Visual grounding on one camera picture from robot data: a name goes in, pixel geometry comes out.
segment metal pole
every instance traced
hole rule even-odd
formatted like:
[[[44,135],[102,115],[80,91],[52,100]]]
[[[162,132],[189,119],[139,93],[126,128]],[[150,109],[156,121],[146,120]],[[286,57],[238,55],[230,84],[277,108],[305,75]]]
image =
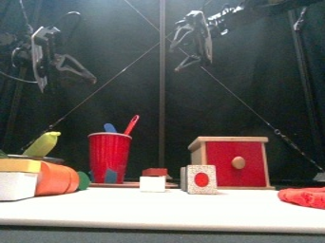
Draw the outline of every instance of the metal pole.
[[[164,9],[160,0],[160,98],[159,98],[159,167],[164,167]]]
[[[290,29],[291,29],[291,37],[297,55],[297,63],[301,75],[301,84],[304,87],[305,92],[305,103],[308,107],[308,115],[309,115],[309,122],[310,122],[310,129],[312,129],[312,136],[313,136],[313,147],[314,147],[314,155],[316,160],[320,160],[321,165],[324,166],[324,152],[322,152],[322,144],[321,144],[321,137],[320,137],[320,127],[317,123],[317,115],[316,115],[316,107],[313,103],[313,88],[312,88],[312,79],[309,73],[309,67],[306,63],[306,56],[304,51],[304,43],[301,38],[301,30],[294,29],[294,23],[297,21],[296,11],[290,10],[287,12],[289,22],[290,22]]]

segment black curtain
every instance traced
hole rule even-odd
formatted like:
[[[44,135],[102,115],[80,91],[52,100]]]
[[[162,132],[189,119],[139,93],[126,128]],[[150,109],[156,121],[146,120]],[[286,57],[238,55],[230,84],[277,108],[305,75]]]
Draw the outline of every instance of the black curtain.
[[[209,1],[166,1],[167,35],[174,23],[193,9],[201,9],[205,2]],[[206,16],[218,13],[225,3],[235,6],[239,1],[211,1],[205,8]],[[53,94],[41,94],[36,85],[24,84],[9,140],[4,140],[11,106],[5,97],[12,97],[15,87],[3,88],[1,148],[12,154],[21,152],[28,141],[61,119],[53,130],[63,134],[49,156],[63,158],[67,165],[87,171],[87,135],[103,131],[106,122],[123,132],[130,119],[139,114],[127,169],[127,178],[138,178],[142,169],[158,166],[159,156],[160,1],[43,0],[33,28],[52,25],[69,11],[79,11],[83,21],[76,29],[75,16],[57,22],[65,40],[61,52],[73,56],[95,74],[98,84],[64,87]],[[309,8],[302,35],[317,135],[324,144],[324,2]],[[205,68],[194,65],[174,72],[186,55],[182,51],[168,53],[171,38],[172,34],[166,39],[164,60],[164,166],[170,175],[178,178],[180,166],[190,163],[187,146],[198,136],[263,136],[269,137],[270,178],[312,178],[316,167],[273,129],[279,129],[325,166],[324,149],[320,151],[313,146],[306,90],[287,13],[265,17],[213,39],[213,65]],[[32,74],[27,72],[25,78],[32,79]],[[1,77],[1,85],[9,84],[12,81]]]

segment wooden box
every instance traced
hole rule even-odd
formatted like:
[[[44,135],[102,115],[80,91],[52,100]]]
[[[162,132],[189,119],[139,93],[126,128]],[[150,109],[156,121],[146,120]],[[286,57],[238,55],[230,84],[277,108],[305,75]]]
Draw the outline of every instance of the wooden box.
[[[273,189],[265,137],[198,137],[189,146],[191,164],[215,166],[218,188]]]

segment white box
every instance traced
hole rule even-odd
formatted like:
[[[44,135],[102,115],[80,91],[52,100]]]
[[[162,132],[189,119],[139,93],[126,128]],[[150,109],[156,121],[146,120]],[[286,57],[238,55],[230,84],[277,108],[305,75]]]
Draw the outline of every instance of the white box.
[[[147,193],[163,193],[166,177],[139,177],[139,190]]]
[[[0,201],[13,201],[36,194],[37,173],[0,172]]]

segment red plastic cup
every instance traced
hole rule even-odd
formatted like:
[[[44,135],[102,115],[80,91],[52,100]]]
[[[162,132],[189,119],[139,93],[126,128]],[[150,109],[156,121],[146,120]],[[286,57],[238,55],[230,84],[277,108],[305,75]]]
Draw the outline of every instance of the red plastic cup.
[[[112,170],[116,172],[116,183],[122,184],[132,138],[120,133],[92,133],[87,137],[94,182],[104,183],[107,171]]]

